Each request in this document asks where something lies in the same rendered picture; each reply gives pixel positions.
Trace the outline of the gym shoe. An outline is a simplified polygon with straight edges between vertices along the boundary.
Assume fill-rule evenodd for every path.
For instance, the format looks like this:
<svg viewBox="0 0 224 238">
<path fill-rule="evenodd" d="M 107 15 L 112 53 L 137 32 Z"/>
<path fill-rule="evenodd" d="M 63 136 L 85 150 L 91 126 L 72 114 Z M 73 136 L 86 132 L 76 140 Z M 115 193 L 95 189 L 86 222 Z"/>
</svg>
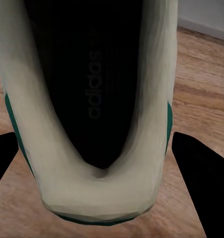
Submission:
<svg viewBox="0 0 224 238">
<path fill-rule="evenodd" d="M 178 0 L 0 0 L 0 81 L 42 204 L 112 226 L 154 206 Z"/>
</svg>

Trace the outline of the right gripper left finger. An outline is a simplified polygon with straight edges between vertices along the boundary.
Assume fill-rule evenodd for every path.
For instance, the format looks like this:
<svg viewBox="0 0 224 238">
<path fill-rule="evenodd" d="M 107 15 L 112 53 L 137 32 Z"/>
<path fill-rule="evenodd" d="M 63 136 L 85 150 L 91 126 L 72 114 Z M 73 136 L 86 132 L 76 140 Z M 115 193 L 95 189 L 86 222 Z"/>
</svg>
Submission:
<svg viewBox="0 0 224 238">
<path fill-rule="evenodd" d="M 0 135 L 0 180 L 18 152 L 15 132 Z"/>
</svg>

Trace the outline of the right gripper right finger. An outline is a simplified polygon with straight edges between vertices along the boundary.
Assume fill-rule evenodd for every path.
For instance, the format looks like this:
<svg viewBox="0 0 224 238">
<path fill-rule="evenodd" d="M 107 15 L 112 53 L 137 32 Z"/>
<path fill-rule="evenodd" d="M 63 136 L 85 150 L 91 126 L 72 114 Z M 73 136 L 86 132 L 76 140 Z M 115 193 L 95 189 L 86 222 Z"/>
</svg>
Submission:
<svg viewBox="0 0 224 238">
<path fill-rule="evenodd" d="M 171 149 L 207 238 L 224 238 L 224 158 L 180 132 Z"/>
</svg>

